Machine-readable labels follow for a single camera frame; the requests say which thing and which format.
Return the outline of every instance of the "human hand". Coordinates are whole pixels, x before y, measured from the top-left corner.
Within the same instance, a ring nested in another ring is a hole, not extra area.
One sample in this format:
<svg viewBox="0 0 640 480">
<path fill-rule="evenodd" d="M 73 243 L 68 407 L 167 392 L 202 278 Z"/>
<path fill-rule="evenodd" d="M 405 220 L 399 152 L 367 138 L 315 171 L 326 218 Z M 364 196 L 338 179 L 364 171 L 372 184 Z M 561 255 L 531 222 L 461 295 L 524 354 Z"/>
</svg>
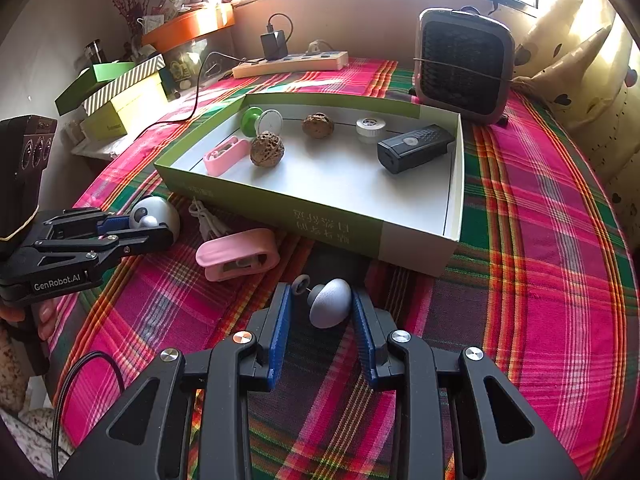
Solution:
<svg viewBox="0 0 640 480">
<path fill-rule="evenodd" d="M 54 300 L 43 301 L 38 306 L 38 336 L 40 339 L 47 340 L 56 329 L 56 302 Z M 21 308 L 12 308 L 0 303 L 0 317 L 8 322 L 19 322 L 24 320 L 24 310 Z"/>
</svg>

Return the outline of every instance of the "orange tray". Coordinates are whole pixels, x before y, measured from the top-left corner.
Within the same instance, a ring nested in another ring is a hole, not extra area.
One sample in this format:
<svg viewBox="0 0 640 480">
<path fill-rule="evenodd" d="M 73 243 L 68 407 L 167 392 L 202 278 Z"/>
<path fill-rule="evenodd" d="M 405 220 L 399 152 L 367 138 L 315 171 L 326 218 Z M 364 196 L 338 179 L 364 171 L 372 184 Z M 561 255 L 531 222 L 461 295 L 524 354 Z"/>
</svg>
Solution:
<svg viewBox="0 0 640 480">
<path fill-rule="evenodd" d="M 164 54 L 187 41 L 228 27 L 235 22 L 231 4 L 207 6 L 177 16 L 155 28 L 142 36 L 142 45 L 153 45 L 154 49 Z"/>
</svg>

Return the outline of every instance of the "wooden-colored power strip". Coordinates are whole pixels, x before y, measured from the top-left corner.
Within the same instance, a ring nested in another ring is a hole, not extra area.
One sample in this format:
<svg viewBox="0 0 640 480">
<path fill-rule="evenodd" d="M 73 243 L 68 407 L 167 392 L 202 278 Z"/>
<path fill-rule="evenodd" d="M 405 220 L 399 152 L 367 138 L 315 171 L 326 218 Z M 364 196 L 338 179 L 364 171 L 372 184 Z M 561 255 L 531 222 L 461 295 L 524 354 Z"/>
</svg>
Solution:
<svg viewBox="0 0 640 480">
<path fill-rule="evenodd" d="M 318 52 L 317 54 L 289 54 L 275 61 L 241 63 L 233 68 L 236 79 L 283 72 L 316 72 L 340 70 L 349 63 L 347 52 Z"/>
</svg>

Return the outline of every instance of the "yellow curtain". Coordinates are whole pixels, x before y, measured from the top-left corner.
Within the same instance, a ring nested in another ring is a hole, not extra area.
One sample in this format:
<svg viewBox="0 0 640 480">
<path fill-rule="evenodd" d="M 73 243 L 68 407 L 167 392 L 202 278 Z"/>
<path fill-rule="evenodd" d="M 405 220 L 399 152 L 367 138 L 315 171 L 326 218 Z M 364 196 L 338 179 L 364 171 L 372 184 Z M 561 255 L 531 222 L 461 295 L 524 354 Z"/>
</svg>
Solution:
<svg viewBox="0 0 640 480">
<path fill-rule="evenodd" d="M 608 0 L 552 0 L 515 60 L 512 87 L 546 103 L 640 246 L 640 52 L 620 17 Z"/>
</svg>

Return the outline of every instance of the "pink plastic clip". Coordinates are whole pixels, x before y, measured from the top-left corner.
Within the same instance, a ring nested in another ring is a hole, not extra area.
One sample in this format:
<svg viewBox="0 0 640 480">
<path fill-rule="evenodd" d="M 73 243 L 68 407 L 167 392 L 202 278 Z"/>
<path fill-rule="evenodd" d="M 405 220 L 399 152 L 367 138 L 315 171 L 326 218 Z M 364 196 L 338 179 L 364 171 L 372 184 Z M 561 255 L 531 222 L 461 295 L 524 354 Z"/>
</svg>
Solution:
<svg viewBox="0 0 640 480">
<path fill-rule="evenodd" d="M 251 143 L 248 140 L 231 136 L 207 152 L 202 160 L 210 176 L 220 176 L 238 160 L 249 155 L 250 151 Z"/>
<path fill-rule="evenodd" d="M 266 272 L 279 261 L 273 231 L 263 228 L 204 242 L 196 252 L 196 262 L 210 282 Z"/>
</svg>

